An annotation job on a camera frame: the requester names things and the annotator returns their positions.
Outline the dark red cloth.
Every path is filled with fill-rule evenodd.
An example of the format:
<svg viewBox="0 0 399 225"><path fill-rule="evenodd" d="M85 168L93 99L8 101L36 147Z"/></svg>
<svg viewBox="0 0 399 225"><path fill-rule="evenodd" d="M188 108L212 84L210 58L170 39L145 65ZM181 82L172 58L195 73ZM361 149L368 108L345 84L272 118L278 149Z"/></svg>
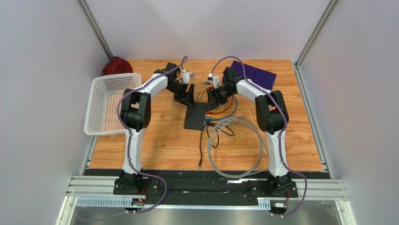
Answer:
<svg viewBox="0 0 399 225"><path fill-rule="evenodd" d="M127 60L122 59L118 56L114 56L102 69L103 75L115 75L132 72L133 69L130 63Z"/></svg>

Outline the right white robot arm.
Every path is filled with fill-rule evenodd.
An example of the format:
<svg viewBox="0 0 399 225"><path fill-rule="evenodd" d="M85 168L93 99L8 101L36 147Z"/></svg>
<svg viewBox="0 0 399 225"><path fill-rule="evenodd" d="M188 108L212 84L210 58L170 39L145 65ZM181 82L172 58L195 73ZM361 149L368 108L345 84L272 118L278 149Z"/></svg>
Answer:
<svg viewBox="0 0 399 225"><path fill-rule="evenodd" d="M267 190L274 196L286 193L292 183L293 170L287 164L285 135L289 116L282 93L262 88L246 75L239 76L234 68L224 70L224 83L220 83L220 78L213 73L210 76L214 86L207 90L209 110L216 109L236 94L254 102L258 127L266 137L268 172L271 174Z"/></svg>

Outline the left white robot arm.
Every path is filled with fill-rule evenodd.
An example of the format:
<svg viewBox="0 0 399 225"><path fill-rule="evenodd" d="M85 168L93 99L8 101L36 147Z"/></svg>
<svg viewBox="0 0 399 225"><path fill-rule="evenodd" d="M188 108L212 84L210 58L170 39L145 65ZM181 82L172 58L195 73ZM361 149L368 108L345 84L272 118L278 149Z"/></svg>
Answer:
<svg viewBox="0 0 399 225"><path fill-rule="evenodd" d="M193 72L168 63L165 69L156 70L141 86L124 91L117 108L118 119L125 128L126 150L122 170L114 183L114 194L138 195L144 190L142 146L151 120L151 100L160 91L169 90L175 101L195 106L194 84L189 83L193 77Z"/></svg>

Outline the aluminium frame rail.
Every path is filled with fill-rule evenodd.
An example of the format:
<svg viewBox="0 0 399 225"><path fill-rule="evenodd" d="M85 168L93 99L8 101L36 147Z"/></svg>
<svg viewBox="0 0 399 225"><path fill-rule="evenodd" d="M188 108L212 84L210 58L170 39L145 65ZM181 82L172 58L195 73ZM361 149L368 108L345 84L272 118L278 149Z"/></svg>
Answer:
<svg viewBox="0 0 399 225"><path fill-rule="evenodd" d="M76 198L78 207L141 208L144 195L115 195L111 176L73 176L66 192L67 197ZM340 180L295 179L296 187L290 188L290 203L300 201L346 201L344 185ZM284 197L260 197L254 188L252 193L240 194L233 191L212 193L210 191L170 192L157 205L158 209L200 209L200 210L270 210L273 203L282 202Z"/></svg>

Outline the purple cloth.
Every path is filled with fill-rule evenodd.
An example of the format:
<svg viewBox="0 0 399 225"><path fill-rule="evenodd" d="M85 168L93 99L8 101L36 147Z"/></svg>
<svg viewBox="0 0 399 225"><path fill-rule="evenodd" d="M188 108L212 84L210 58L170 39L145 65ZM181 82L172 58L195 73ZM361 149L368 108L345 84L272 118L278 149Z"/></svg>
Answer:
<svg viewBox="0 0 399 225"><path fill-rule="evenodd" d="M227 68L234 68L239 76L244 75L242 65L238 61L233 61L231 66L226 67L226 69ZM277 74L247 64L244 64L244 69L247 79L251 79L255 84L263 89L273 90Z"/></svg>

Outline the black network switch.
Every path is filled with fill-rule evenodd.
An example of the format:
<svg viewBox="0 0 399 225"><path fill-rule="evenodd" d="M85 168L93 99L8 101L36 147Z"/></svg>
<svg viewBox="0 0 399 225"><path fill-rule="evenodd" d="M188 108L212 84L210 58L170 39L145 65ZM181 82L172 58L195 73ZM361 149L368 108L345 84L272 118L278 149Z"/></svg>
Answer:
<svg viewBox="0 0 399 225"><path fill-rule="evenodd" d="M184 129L201 131L205 124L206 103L196 102L188 105L184 121Z"/></svg>

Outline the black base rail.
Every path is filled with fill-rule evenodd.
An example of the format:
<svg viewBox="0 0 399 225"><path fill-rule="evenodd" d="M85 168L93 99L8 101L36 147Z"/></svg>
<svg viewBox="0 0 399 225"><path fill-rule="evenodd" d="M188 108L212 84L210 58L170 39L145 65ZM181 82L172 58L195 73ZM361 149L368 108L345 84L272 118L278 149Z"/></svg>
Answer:
<svg viewBox="0 0 399 225"><path fill-rule="evenodd" d="M259 172L241 179L207 170L142 170L143 175L120 171L113 194L134 195L147 204L162 200L167 205L255 206L260 197L297 198L292 175L274 178Z"/></svg>

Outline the white plastic basket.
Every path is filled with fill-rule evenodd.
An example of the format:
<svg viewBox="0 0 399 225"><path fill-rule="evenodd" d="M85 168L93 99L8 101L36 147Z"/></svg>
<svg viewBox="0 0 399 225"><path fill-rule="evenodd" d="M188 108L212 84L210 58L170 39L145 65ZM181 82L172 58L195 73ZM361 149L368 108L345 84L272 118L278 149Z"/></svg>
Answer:
<svg viewBox="0 0 399 225"><path fill-rule="evenodd" d="M139 73L105 75L93 80L86 111L84 132L87 135L123 134L125 128L117 117L117 105L126 89L141 86Z"/></svg>

